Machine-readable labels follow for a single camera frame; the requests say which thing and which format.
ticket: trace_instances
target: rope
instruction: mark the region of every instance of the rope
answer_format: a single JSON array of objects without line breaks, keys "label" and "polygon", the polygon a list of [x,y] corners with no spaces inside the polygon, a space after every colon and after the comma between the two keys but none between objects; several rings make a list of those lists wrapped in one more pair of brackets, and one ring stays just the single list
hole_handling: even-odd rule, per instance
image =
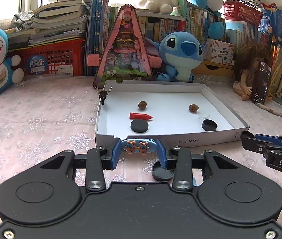
[{"label": "rope", "polygon": [[266,107],[266,106],[265,106],[265,105],[263,105],[263,104],[260,104],[260,103],[255,103],[255,105],[256,105],[257,107],[259,107],[259,108],[261,108],[261,109],[265,110],[265,111],[268,111],[269,113],[272,113],[272,114],[274,114],[274,115],[277,115],[277,116],[282,117],[282,113],[275,112],[274,110],[272,110],[272,109],[270,109],[270,108]]}]

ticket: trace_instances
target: white tray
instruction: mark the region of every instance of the white tray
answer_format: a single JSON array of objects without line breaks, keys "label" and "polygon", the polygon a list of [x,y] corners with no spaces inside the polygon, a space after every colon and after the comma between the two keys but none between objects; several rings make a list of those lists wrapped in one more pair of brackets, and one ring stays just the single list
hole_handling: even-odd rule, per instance
[{"label": "white tray", "polygon": [[[115,137],[130,138],[163,137],[169,146],[195,147],[239,140],[243,130],[249,126],[228,105],[203,84],[124,81],[121,84],[107,81],[104,90],[107,95],[104,105],[100,103],[95,128],[97,146],[109,146]],[[146,101],[141,111],[138,103]],[[197,104],[196,113],[189,111],[191,104]],[[130,129],[130,112],[146,113],[153,117],[148,121],[145,133]],[[206,132],[202,128],[200,113],[208,113],[209,119],[217,123],[216,131]]]}]

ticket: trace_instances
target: box with pencil illustrations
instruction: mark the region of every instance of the box with pencil illustrations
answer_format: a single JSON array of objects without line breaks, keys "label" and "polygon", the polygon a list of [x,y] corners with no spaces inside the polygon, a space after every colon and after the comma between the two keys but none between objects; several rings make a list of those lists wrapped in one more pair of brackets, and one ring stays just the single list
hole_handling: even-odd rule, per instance
[{"label": "box with pencil illustrations", "polygon": [[206,60],[224,65],[231,65],[235,45],[215,39],[207,39]]}]

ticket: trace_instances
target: round blue sticker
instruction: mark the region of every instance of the round blue sticker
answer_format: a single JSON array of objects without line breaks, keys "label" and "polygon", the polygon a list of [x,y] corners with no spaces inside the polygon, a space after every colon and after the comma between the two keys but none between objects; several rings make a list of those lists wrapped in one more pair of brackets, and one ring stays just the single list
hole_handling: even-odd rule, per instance
[{"label": "round blue sticker", "polygon": [[48,70],[48,63],[44,56],[34,55],[28,59],[26,68],[30,74],[42,74]]}]

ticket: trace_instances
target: screw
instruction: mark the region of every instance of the screw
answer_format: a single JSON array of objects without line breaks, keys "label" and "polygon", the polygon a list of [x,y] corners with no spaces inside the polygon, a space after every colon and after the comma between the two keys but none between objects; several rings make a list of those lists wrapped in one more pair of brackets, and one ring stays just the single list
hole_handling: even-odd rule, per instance
[{"label": "screw", "polygon": [[145,190],[145,188],[144,188],[144,187],[141,187],[141,186],[136,187],[136,191],[144,191],[144,190]]},{"label": "screw", "polygon": [[7,239],[13,239],[14,238],[14,233],[12,231],[9,231],[9,230],[4,231],[3,235]]},{"label": "screw", "polygon": [[274,239],[275,237],[276,237],[275,231],[268,231],[265,236],[266,239]]},{"label": "screw", "polygon": [[101,181],[90,181],[88,187],[91,189],[100,189],[102,187],[102,182]]},{"label": "screw", "polygon": [[175,183],[175,186],[178,188],[178,189],[187,189],[189,188],[191,185],[189,182],[187,181],[178,181]]}]

